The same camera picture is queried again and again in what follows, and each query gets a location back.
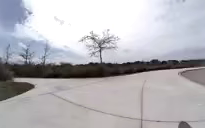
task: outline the tree trunk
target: tree trunk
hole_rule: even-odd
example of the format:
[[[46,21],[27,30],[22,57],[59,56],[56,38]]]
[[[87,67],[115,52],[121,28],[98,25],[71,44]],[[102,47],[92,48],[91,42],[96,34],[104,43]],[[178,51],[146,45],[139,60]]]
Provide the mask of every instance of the tree trunk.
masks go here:
[[[103,63],[103,60],[102,60],[102,51],[100,50],[100,63],[102,64]]]

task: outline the concrete path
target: concrete path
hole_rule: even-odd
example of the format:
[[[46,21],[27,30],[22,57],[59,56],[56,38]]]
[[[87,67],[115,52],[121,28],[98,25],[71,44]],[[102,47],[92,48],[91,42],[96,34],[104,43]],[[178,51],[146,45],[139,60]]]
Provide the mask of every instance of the concrete path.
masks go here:
[[[205,128],[205,86],[184,69],[96,79],[16,79],[36,88],[0,102],[0,128]]]

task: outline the bare tree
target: bare tree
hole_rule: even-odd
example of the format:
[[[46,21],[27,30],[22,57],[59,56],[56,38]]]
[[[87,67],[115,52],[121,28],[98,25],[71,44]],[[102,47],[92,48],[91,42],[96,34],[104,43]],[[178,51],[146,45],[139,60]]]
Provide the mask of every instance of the bare tree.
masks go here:
[[[43,56],[40,58],[42,65],[45,65],[45,64],[46,64],[46,61],[47,61],[48,57],[50,56],[50,50],[51,50],[51,47],[49,46],[49,44],[48,44],[48,43],[45,43],[45,46],[44,46],[44,54],[43,54]]]
[[[9,63],[9,60],[10,60],[11,58],[12,58],[11,45],[8,44],[8,45],[6,46],[5,55],[4,55],[5,64],[8,64],[8,63]]]
[[[109,29],[103,32],[103,36],[95,34],[93,31],[90,32],[90,35],[86,35],[80,39],[79,42],[86,44],[86,47],[89,50],[90,56],[95,56],[100,58],[100,63],[103,63],[102,52],[104,50],[116,49],[117,42],[119,37],[110,34]]]
[[[22,52],[19,54],[24,59],[24,64],[31,64],[34,57],[34,52],[30,50],[30,44],[22,48]]]

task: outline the grass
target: grass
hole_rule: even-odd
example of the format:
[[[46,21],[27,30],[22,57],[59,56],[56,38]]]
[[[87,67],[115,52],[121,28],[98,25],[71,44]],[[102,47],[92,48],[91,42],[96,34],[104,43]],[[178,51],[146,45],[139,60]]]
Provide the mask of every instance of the grass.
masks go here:
[[[24,82],[0,82],[0,101],[20,95],[32,88],[33,85]]]

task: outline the treeline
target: treeline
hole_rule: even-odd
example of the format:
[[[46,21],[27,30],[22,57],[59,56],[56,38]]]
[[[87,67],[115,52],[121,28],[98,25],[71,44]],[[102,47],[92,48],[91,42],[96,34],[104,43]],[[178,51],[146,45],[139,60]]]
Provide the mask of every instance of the treeline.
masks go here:
[[[72,65],[61,64],[6,64],[15,77],[36,78],[88,78],[117,76],[153,70],[177,69],[205,66],[205,60],[168,60],[153,59],[149,62],[135,61],[122,64],[89,63]]]

